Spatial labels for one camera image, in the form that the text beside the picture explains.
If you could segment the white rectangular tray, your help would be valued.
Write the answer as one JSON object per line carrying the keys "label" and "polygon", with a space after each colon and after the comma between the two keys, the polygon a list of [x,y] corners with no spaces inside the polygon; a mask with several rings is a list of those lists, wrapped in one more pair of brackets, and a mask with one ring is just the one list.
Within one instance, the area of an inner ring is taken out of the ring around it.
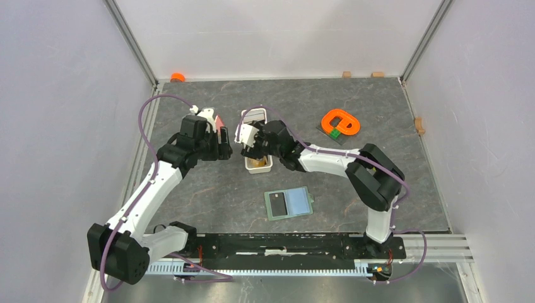
{"label": "white rectangular tray", "polygon": [[[243,122],[245,124],[251,124],[253,121],[267,122],[266,109],[252,109],[245,114],[245,110],[241,112],[244,116]],[[271,171],[273,166],[273,158],[271,155],[265,156],[262,160],[256,160],[251,158],[244,158],[245,168],[250,174],[261,174]]]}

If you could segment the green card holder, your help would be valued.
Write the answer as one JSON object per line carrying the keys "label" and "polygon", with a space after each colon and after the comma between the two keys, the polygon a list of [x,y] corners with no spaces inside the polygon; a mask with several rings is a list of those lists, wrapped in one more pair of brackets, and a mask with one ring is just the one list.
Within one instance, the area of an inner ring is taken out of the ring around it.
{"label": "green card holder", "polygon": [[[269,193],[283,192],[285,194],[286,206],[288,214],[282,217],[273,217],[271,207],[269,204]],[[296,187],[293,189],[284,189],[277,191],[268,191],[264,193],[264,200],[267,210],[267,219],[269,221],[282,220],[293,217],[300,217],[304,215],[313,214],[312,203],[313,196],[309,193],[307,186]]]}

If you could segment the black VIP card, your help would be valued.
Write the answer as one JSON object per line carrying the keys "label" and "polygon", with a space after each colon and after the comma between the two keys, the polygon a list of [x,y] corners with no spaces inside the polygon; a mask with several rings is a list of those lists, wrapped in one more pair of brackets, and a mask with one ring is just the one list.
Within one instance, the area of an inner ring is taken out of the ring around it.
{"label": "black VIP card", "polygon": [[269,204],[273,217],[282,217],[288,214],[285,194],[283,192],[269,193]]}

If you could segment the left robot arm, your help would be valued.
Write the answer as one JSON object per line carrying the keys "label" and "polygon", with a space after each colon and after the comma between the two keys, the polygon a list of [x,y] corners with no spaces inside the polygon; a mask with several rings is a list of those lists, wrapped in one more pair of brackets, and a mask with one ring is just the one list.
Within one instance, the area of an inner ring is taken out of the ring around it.
{"label": "left robot arm", "polygon": [[171,190],[198,161],[230,158],[227,129],[217,122],[212,108],[186,115],[180,131],[158,150],[156,162],[127,203],[106,224],[90,227],[91,265],[99,271],[105,290],[109,290],[108,277],[134,285],[152,263],[172,253],[191,257],[197,252],[194,227],[174,222],[154,234],[146,235],[145,230]]}

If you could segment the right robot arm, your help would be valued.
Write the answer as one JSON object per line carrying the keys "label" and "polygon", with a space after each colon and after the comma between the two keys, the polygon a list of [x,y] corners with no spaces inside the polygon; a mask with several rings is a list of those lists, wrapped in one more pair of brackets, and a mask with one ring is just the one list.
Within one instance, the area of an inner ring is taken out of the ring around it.
{"label": "right robot arm", "polygon": [[368,208],[364,248],[373,257],[383,256],[393,235],[392,212],[400,192],[407,189],[404,174],[376,145],[338,150],[306,143],[291,134],[283,121],[240,123],[235,142],[247,158],[276,157],[291,171],[321,172],[350,181]]}

